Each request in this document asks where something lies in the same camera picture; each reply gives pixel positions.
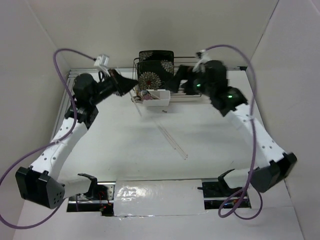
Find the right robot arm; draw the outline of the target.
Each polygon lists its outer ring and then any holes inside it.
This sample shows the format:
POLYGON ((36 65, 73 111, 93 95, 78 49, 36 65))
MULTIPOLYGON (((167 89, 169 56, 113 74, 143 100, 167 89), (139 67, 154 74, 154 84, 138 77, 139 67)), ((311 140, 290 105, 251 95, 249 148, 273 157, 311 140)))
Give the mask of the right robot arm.
POLYGON ((246 182, 259 193, 265 193, 288 177, 297 162, 296 155, 285 152, 253 117, 246 97, 238 88, 229 85, 227 67, 221 61, 209 60, 199 64, 197 70, 181 65, 165 87, 177 93, 182 80, 186 81, 187 93, 209 97, 212 106, 239 131, 255 156, 252 168, 231 169, 219 176, 220 194, 230 196, 246 182))

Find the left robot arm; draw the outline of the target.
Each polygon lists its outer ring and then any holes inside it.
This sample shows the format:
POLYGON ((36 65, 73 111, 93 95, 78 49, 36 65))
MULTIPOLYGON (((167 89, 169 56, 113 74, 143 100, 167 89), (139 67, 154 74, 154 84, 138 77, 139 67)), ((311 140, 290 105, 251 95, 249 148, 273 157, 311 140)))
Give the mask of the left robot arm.
POLYGON ((29 167, 20 167, 15 178, 24 200, 54 209, 63 199, 83 195, 92 200, 99 193, 98 180, 87 173, 79 173, 61 182, 58 177, 68 156, 78 141, 88 132, 99 111, 97 105, 111 95, 122 97, 138 81, 126 78, 115 69, 98 72, 96 81, 90 73, 79 74, 74 79, 74 101, 54 136, 50 146, 29 167))

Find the white cutlery caddy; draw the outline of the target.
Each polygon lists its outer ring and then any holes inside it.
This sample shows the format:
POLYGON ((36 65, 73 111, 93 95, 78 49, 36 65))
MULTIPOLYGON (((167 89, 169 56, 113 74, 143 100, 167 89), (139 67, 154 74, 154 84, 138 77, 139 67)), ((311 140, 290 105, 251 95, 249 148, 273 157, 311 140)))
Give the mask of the white cutlery caddy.
POLYGON ((143 90, 143 91, 149 91, 150 93, 153 93, 154 95, 160 97, 160 100, 153 99, 153 100, 144 100, 142 105, 144 107, 167 107, 171 100, 171 92, 169 90, 165 89, 158 89, 158 90, 143 90))

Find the front black floral plate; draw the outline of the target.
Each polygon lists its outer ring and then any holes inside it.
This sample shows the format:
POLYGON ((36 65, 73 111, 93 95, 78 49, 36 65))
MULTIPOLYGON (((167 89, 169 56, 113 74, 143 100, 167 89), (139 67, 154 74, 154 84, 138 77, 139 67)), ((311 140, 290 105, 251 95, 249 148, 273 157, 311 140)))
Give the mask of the front black floral plate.
POLYGON ((174 64, 169 60, 147 60, 137 63, 138 89, 162 90, 174 76, 174 64))

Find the black floral plate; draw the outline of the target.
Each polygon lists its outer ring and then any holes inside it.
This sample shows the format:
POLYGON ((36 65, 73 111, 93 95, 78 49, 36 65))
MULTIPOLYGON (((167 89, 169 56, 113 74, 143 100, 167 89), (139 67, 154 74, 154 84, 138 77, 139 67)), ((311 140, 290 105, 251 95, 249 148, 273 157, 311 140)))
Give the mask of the black floral plate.
POLYGON ((174 76, 174 64, 169 60, 147 60, 137 63, 138 89, 162 90, 174 76))
POLYGON ((139 61, 170 61, 174 62, 174 52, 171 50, 143 50, 139 52, 139 61))

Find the rear black floral plate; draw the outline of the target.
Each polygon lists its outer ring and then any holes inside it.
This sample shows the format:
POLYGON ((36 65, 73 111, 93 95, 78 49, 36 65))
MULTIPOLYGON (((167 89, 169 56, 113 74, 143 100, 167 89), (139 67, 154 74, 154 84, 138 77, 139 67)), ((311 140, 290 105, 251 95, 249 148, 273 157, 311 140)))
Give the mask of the rear black floral plate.
POLYGON ((171 50, 143 50, 139 52, 139 61, 170 61, 174 62, 174 52, 171 50))

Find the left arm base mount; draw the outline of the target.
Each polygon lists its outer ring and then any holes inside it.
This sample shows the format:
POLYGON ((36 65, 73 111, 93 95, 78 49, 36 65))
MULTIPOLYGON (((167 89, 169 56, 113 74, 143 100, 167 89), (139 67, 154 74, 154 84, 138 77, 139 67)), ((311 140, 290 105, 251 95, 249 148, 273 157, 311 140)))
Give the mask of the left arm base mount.
POLYGON ((102 181, 92 175, 79 173, 78 179, 71 185, 80 187, 67 202, 68 213, 94 213, 101 216, 114 216, 115 182, 102 181))

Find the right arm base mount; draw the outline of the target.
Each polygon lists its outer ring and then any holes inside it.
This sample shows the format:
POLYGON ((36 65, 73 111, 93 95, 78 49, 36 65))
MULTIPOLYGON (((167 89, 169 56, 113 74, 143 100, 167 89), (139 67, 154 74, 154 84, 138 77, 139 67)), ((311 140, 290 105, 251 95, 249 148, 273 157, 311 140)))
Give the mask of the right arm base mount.
MULTIPOLYGON (((202 191, 204 198, 204 209, 205 210, 217 210, 224 200, 230 195, 237 192, 241 187, 230 188, 224 177, 235 169, 231 169, 220 175, 215 181, 203 181, 202 186, 197 187, 198 190, 202 191)), ((223 205, 223 209, 232 209, 232 207, 238 202, 241 193, 232 197, 226 204, 223 205)), ((239 208, 251 208, 251 203, 246 193, 244 200, 239 205, 239 208)))

